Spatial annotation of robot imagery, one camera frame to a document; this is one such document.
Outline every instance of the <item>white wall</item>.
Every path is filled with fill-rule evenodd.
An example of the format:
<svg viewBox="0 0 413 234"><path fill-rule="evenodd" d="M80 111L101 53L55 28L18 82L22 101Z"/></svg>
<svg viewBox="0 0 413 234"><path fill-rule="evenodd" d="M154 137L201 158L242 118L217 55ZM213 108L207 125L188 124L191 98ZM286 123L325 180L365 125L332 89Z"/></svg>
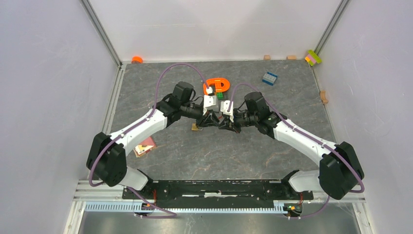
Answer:
<svg viewBox="0 0 413 234"><path fill-rule="evenodd" d="M354 0L320 54L339 141L354 145L377 233L413 233L413 1Z"/></svg>
<svg viewBox="0 0 413 234"><path fill-rule="evenodd" d="M0 5L0 233L62 233L116 66L79 1Z"/></svg>
<svg viewBox="0 0 413 234"><path fill-rule="evenodd" d="M91 0L120 58L305 56L340 0Z"/></svg>

